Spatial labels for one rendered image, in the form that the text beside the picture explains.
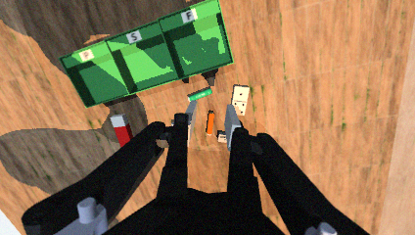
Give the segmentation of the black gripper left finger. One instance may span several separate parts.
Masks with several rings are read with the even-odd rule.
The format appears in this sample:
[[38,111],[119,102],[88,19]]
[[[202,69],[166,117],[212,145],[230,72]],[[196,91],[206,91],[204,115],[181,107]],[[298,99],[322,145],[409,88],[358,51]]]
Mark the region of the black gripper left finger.
[[[154,121],[83,179],[30,207],[26,235],[100,235],[168,148],[147,235],[187,235],[188,147],[198,101],[173,126]],[[171,138],[170,138],[171,137]]]

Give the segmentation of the red and white eraser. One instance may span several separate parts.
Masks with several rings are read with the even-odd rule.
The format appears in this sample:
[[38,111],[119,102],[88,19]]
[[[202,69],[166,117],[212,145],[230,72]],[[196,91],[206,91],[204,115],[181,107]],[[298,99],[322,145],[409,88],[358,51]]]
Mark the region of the red and white eraser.
[[111,117],[111,121],[120,147],[122,147],[133,138],[126,114],[114,115]]

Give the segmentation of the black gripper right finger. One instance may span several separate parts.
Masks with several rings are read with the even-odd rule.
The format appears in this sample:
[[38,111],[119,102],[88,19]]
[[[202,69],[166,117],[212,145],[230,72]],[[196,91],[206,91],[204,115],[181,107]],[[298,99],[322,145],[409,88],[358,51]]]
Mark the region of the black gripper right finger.
[[370,235],[335,208],[267,133],[252,136],[227,104],[228,235],[269,235],[256,168],[290,235]]

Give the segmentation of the green rack of bins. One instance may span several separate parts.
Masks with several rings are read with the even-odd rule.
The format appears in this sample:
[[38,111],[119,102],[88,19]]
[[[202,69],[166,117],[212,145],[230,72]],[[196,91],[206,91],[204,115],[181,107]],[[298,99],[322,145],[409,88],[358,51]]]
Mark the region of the green rack of bins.
[[234,64],[219,0],[195,4],[58,59],[86,109]]

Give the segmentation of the white domino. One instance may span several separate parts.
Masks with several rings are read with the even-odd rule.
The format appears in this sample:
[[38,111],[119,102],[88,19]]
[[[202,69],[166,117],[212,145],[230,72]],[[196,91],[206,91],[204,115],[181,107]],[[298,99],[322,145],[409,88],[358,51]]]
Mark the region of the white domino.
[[234,105],[237,115],[245,115],[249,91],[250,87],[234,86],[232,105]]

